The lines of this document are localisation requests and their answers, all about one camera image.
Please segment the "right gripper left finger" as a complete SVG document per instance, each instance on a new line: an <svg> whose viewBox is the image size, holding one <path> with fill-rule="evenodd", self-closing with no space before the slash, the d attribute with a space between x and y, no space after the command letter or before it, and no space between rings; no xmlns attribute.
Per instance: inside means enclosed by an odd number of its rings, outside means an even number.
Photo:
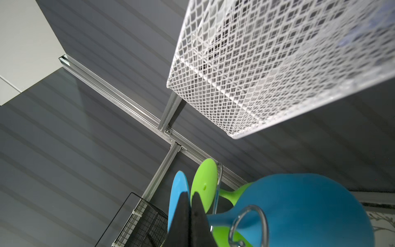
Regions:
<svg viewBox="0 0 395 247"><path fill-rule="evenodd" d="M182 192L163 247L189 247L191 242L190 223L190 199L187 192Z"/></svg>

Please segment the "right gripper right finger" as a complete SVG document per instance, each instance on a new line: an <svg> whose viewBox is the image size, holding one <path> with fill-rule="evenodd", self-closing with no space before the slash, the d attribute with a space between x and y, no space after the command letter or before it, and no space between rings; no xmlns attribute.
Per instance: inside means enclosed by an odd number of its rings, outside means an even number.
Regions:
<svg viewBox="0 0 395 247"><path fill-rule="evenodd" d="M217 247L217 243L210 231L206 213L198 192L192 196L190 216L190 246Z"/></svg>

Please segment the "blue wine glass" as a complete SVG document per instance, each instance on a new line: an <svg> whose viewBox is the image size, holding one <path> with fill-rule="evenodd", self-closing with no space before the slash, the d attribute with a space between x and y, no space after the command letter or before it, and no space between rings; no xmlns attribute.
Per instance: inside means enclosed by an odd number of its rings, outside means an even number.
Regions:
<svg viewBox="0 0 395 247"><path fill-rule="evenodd" d="M360 202L339 183L315 174L277 174L254 182L236 205L208 214L211 227L230 226L249 205L260 207L268 247L372 247L370 220Z"/></svg>

